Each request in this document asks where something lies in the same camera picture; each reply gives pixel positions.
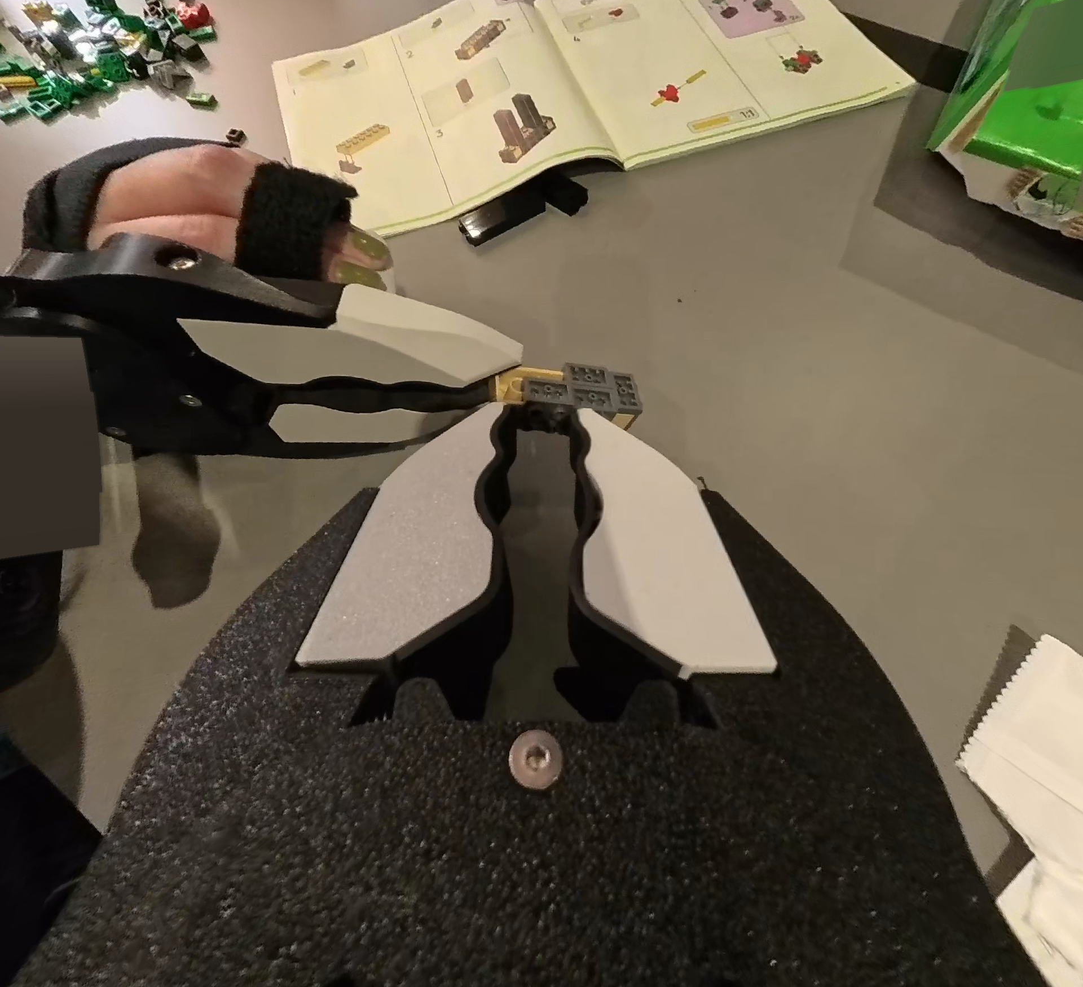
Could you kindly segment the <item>white paper bag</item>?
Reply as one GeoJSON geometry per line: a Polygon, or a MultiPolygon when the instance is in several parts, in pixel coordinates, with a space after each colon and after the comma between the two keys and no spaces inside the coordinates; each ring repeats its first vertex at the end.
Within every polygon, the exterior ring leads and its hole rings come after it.
{"type": "Polygon", "coordinates": [[[1043,634],[1009,636],[956,767],[1025,863],[996,905],[1048,985],[1082,984],[1082,657],[1043,634]]]}

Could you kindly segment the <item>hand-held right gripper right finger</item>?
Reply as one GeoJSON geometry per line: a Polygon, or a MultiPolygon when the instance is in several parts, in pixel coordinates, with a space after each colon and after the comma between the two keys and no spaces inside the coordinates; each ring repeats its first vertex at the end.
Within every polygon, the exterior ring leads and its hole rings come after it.
{"type": "Polygon", "coordinates": [[[679,680],[771,674],[774,651],[694,480],[598,412],[577,410],[585,610],[679,680]]]}

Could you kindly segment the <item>open instruction booklet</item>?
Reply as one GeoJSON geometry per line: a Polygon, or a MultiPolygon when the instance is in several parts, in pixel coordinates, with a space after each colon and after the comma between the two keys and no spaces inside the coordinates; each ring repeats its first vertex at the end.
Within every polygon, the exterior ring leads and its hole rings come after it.
{"type": "Polygon", "coordinates": [[[560,166],[630,171],[905,96],[828,0],[454,0],[272,67],[293,166],[397,236],[560,166]]]}

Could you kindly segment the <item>person's leg in jeans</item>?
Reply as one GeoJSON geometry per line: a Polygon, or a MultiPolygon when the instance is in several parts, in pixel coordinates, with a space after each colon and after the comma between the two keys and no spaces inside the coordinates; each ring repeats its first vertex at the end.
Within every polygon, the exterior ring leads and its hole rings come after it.
{"type": "MultiPolygon", "coordinates": [[[[58,644],[63,551],[1,561],[1,689],[28,680],[58,644]]],[[[1,733],[1,984],[53,926],[101,841],[45,772],[1,733]]]]}

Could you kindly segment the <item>person's left hand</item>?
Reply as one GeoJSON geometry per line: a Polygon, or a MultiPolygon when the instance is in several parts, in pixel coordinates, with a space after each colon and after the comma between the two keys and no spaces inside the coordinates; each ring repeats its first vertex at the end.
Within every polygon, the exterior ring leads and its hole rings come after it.
{"type": "Polygon", "coordinates": [[[395,293],[384,241],[352,222],[352,189],[248,150],[159,150],[106,176],[86,249],[121,235],[203,250],[253,276],[361,284],[395,293]]]}

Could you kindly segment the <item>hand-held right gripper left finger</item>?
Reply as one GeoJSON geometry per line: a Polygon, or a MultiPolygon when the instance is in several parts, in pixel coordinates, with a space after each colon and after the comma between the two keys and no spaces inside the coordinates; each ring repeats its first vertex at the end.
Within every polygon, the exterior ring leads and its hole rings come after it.
{"type": "Polygon", "coordinates": [[[485,404],[386,477],[297,651],[300,668],[388,668],[499,588],[514,430],[506,404],[485,404]]]}

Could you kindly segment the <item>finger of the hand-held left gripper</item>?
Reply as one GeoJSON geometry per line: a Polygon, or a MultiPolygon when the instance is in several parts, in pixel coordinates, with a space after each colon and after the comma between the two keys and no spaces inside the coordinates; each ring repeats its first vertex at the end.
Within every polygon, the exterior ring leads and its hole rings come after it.
{"type": "Polygon", "coordinates": [[[474,401],[466,410],[392,408],[348,412],[289,402],[268,421],[268,450],[402,450],[423,447],[497,401],[474,401]]]}
{"type": "Polygon", "coordinates": [[[181,319],[209,358],[262,384],[324,378],[459,388],[521,364],[523,345],[405,296],[347,285],[326,328],[181,319]]]}

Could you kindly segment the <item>heap of small coloured bricks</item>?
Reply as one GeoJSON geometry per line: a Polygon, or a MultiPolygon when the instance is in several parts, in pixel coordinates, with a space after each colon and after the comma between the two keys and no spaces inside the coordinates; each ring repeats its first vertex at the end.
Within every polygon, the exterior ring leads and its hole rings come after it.
{"type": "Polygon", "coordinates": [[[118,0],[71,5],[29,1],[24,27],[2,20],[1,121],[52,124],[88,104],[135,87],[180,98],[194,111],[217,111],[219,100],[199,88],[206,48],[218,39],[203,0],[140,0],[128,12],[118,0]]]}

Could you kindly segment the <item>green cardboard toy box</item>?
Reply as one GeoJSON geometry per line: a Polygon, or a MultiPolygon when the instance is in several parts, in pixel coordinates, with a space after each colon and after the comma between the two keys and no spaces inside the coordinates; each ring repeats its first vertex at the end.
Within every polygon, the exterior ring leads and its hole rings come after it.
{"type": "Polygon", "coordinates": [[[1082,0],[993,0],[927,150],[967,195],[1082,238],[1082,0]]]}

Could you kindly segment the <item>grey desk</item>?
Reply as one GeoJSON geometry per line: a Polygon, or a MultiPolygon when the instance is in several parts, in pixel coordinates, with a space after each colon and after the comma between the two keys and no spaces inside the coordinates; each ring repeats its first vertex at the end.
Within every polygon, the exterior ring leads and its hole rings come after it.
{"type": "MultiPolygon", "coordinates": [[[[17,3],[2,0],[16,16],[17,3]]],[[[74,3],[77,0],[58,0],[74,3]]],[[[19,177],[2,245],[19,241],[27,184],[115,137],[245,129],[286,155],[270,64],[384,33],[449,0],[207,0],[222,111],[125,98],[97,116],[2,128],[19,177]]],[[[966,43],[973,0],[835,0],[893,27],[966,43]]],[[[913,228],[888,189],[951,182],[919,153],[932,92],[644,168],[585,177],[585,215],[551,213],[470,249],[453,223],[397,236],[403,287],[525,346],[530,358],[630,371],[632,428],[702,476],[827,599],[901,696],[939,766],[973,858],[990,879],[1009,844],[954,754],[1002,646],[1056,636],[1081,652],[1081,290],[1075,254],[1013,236],[1018,269],[913,228]]],[[[556,714],[572,475],[563,443],[526,436],[509,517],[523,631],[497,668],[494,713],[556,714]]],[[[2,694],[2,726],[97,827],[197,649],[318,522],[397,455],[354,462],[216,457],[221,507],[209,588],[152,608],[130,551],[138,475],[151,507],[182,494],[167,462],[106,456],[102,543],[80,551],[61,645],[2,694]]]]}

